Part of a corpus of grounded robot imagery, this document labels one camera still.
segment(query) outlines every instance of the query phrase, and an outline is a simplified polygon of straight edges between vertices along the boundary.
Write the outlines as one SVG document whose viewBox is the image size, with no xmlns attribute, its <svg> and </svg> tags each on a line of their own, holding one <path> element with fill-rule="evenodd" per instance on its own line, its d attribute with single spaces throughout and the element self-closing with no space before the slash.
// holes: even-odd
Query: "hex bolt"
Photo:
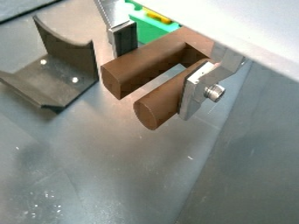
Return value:
<svg viewBox="0 0 299 224">
<path fill-rule="evenodd" d="M 214 84 L 212 87 L 205 89 L 205 97 L 210 98 L 214 102 L 221 100 L 221 97 L 226 93 L 226 88 L 218 84 Z"/>
</svg>

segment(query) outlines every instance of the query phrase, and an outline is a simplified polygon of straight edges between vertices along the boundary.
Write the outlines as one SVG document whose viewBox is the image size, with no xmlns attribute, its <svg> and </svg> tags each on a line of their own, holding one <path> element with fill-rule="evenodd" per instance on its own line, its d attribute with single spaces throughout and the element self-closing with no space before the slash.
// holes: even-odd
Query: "metal bracket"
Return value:
<svg viewBox="0 0 299 224">
<path fill-rule="evenodd" d="M 99 81 L 94 44 L 71 44 L 34 21 L 49 54 L 17 73 L 0 71 L 0 81 L 38 107 L 61 111 Z"/>
<path fill-rule="evenodd" d="M 95 3 L 107 24 L 109 43 L 119 57 L 138 48 L 137 22 L 130 20 L 125 0 L 95 0 Z"/>
<path fill-rule="evenodd" d="M 179 116 L 189 120 L 208 98 L 218 102 L 226 89 L 218 85 L 244 66 L 245 56 L 218 43 L 214 44 L 212 58 L 217 63 L 206 62 L 201 69 L 185 79 Z"/>
</svg>

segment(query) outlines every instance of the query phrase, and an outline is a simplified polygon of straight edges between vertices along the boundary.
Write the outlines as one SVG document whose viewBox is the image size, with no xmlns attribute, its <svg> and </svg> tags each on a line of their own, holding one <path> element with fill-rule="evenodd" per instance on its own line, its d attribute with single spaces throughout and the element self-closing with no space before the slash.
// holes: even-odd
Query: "curved metal bracket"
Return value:
<svg viewBox="0 0 299 224">
<path fill-rule="evenodd" d="M 0 81 L 41 108 L 63 110 L 99 81 L 94 44 L 70 43 L 34 17 L 47 55 Z"/>
</svg>

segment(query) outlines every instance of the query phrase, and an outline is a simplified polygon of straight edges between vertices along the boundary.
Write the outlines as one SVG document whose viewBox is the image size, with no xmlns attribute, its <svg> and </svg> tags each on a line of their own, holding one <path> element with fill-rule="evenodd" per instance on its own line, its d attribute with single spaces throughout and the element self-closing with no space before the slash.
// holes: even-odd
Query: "brown cylinder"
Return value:
<svg viewBox="0 0 299 224">
<path fill-rule="evenodd" d="M 137 117 L 150 130 L 155 130 L 177 114 L 185 78 L 208 60 L 201 59 L 135 102 Z"/>
</svg>

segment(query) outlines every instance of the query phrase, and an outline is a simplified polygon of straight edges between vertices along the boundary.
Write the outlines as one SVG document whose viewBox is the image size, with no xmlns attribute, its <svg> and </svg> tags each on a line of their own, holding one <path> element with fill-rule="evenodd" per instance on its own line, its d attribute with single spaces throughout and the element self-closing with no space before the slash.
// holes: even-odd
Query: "green object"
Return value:
<svg viewBox="0 0 299 224">
<path fill-rule="evenodd" d="M 165 24 L 146 15 L 143 6 L 133 0 L 126 0 L 129 4 L 135 5 L 135 9 L 130 12 L 130 18 L 137 22 L 138 41 L 143 44 L 159 39 L 167 33 L 181 28 L 178 23 Z"/>
</svg>

